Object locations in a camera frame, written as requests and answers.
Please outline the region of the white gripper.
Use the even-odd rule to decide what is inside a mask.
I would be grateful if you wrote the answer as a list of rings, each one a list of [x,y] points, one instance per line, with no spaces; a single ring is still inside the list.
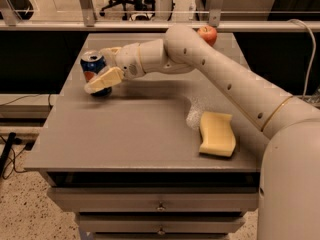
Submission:
[[[107,65],[117,65],[118,67],[103,69],[86,83],[84,90],[89,94],[115,86],[121,83],[124,78],[131,80],[145,75],[140,59],[139,43],[126,45],[122,48],[103,48],[100,53],[105,58]]]

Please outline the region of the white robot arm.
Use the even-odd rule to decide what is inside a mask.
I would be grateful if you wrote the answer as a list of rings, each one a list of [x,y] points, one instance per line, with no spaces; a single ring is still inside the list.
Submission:
[[[320,111],[210,46],[197,31],[176,24],[162,38],[103,48],[107,67],[85,91],[125,80],[198,70],[236,115],[267,140],[261,156],[257,240],[319,240]]]

